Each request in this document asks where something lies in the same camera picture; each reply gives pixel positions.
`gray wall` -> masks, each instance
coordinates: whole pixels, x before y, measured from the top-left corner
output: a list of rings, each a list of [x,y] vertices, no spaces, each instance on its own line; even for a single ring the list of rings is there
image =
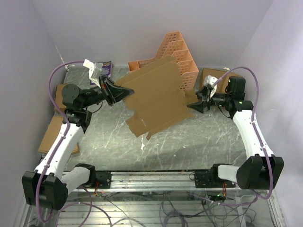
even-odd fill
[[[65,61],[155,56],[179,30],[198,66],[235,65],[272,0],[33,0]]]
[[[47,78],[61,63],[31,1],[0,7],[1,226],[13,226],[24,198],[21,177],[37,165],[37,148],[52,115]],[[58,75],[56,83],[62,80]]]
[[[302,15],[301,0],[275,0],[238,62],[259,78],[257,119],[268,145],[285,161],[276,191],[290,227],[303,223],[303,199],[294,197],[303,187]],[[246,75],[248,98],[254,99],[255,85]]]

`table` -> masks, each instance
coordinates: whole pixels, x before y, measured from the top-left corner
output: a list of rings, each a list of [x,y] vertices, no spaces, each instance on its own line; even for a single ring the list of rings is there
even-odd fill
[[[112,80],[127,73],[125,67],[114,67]],[[88,70],[69,66],[64,82],[87,89],[90,87]],[[98,108],[94,105],[88,110]],[[79,141],[80,153],[71,156],[66,171],[78,163],[112,171],[201,169],[214,163],[240,166],[246,160],[245,147],[233,121],[215,108],[205,114],[192,112],[194,118],[185,119],[147,141],[146,135],[135,137],[125,123],[133,111],[123,102],[113,107],[104,102],[101,110],[93,114],[89,128]]]

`flattened cardboard box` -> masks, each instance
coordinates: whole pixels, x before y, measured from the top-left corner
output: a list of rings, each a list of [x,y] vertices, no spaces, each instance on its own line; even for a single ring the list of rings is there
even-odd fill
[[[41,153],[48,153],[51,149],[53,143],[55,142],[62,125],[63,117],[61,116],[54,116],[46,130],[46,133],[43,137],[43,140],[39,146],[38,151]],[[77,144],[71,152],[72,154],[79,153],[79,145]]]
[[[64,113],[64,110],[66,108],[65,105],[63,105],[63,97],[62,97],[62,90],[65,87],[66,84],[58,84],[56,89],[56,96],[55,96],[55,103],[59,106],[60,110]]]
[[[204,78],[208,75],[211,75],[213,77],[216,77],[217,79],[223,76],[223,74],[226,73],[226,71],[222,70],[213,70],[208,68],[203,68],[201,76],[200,76],[200,88],[203,87]],[[217,85],[217,92],[219,93],[225,93],[225,88],[228,84],[229,77],[236,76],[236,77],[242,77],[238,74],[235,74],[233,72],[230,72],[222,81],[220,81]]]
[[[119,79],[118,86],[131,88],[134,94],[123,101],[135,110],[126,121],[136,137],[152,135],[188,117],[193,117],[187,104],[197,102],[195,91],[179,89],[182,78],[174,57],[166,56]]]

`brown cardboard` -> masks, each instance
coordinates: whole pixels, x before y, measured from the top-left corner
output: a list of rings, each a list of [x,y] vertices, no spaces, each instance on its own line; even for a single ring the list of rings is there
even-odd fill
[[[62,125],[63,117],[54,116],[46,130],[43,140],[39,146],[38,151],[41,153],[47,153],[55,142]],[[71,152],[72,154],[79,153],[79,145],[77,144]]]
[[[66,84],[58,84],[57,85],[57,89],[56,89],[56,96],[55,96],[55,102],[56,104],[59,106],[59,108],[62,110],[62,112],[64,113],[64,110],[66,108],[65,105],[63,105],[62,101],[63,101],[63,97],[62,97],[62,90],[64,88]]]
[[[174,57],[166,56],[119,79],[118,86],[134,90],[123,101],[135,110],[126,123],[136,137],[152,135],[188,117],[193,117],[187,104],[197,102],[194,90],[179,89],[182,78]]]
[[[211,75],[211,76],[216,77],[218,79],[221,76],[223,76],[224,73],[226,73],[226,71],[203,68],[201,76],[200,76],[200,88],[203,87],[204,78],[207,77],[208,75]],[[225,93],[225,88],[226,88],[226,86],[228,84],[229,77],[231,77],[231,76],[241,77],[238,74],[230,72],[222,81],[220,81],[218,83],[218,85],[217,85],[217,92],[219,92],[219,93]]]

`orange plastic rack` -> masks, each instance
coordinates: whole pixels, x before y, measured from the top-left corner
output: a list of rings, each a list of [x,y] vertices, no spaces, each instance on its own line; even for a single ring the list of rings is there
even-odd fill
[[[166,33],[156,56],[147,60],[130,61],[128,63],[129,71],[131,72],[138,70],[139,68],[167,55],[175,57],[175,62],[178,64],[183,81],[183,85],[180,87],[180,89],[192,89],[197,79],[199,70],[180,32]]]

